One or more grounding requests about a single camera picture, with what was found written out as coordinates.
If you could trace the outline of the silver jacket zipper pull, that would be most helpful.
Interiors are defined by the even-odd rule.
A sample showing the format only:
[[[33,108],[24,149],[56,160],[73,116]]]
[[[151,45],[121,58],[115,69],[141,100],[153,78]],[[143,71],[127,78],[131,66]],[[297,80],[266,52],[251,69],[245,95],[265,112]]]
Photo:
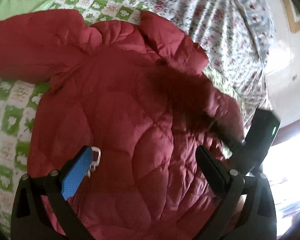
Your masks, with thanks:
[[[86,173],[88,178],[90,178],[91,174],[96,170],[101,160],[101,150],[94,146],[91,147],[91,150],[93,152],[93,159]]]

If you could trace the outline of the floral rose bed sheet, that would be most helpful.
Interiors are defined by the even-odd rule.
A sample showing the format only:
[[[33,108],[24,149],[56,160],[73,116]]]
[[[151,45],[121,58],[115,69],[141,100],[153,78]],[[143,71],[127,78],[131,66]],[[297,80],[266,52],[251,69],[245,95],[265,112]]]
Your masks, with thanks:
[[[266,77],[254,39],[235,0],[140,0],[205,49],[209,69],[237,93],[244,127],[257,108],[270,109]]]

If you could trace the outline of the light blue floral pillow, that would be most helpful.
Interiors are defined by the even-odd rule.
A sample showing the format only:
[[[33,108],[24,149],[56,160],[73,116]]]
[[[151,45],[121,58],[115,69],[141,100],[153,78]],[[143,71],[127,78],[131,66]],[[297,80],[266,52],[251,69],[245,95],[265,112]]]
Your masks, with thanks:
[[[270,46],[274,43],[275,26],[266,0],[235,0],[248,25],[263,65],[267,64]]]

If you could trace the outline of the gold framed wall picture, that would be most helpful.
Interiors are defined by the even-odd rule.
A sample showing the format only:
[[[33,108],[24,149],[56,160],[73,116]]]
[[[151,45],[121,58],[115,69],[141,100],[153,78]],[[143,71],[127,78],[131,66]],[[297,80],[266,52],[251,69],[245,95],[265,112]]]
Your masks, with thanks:
[[[300,13],[292,0],[282,0],[291,33],[300,31]]]

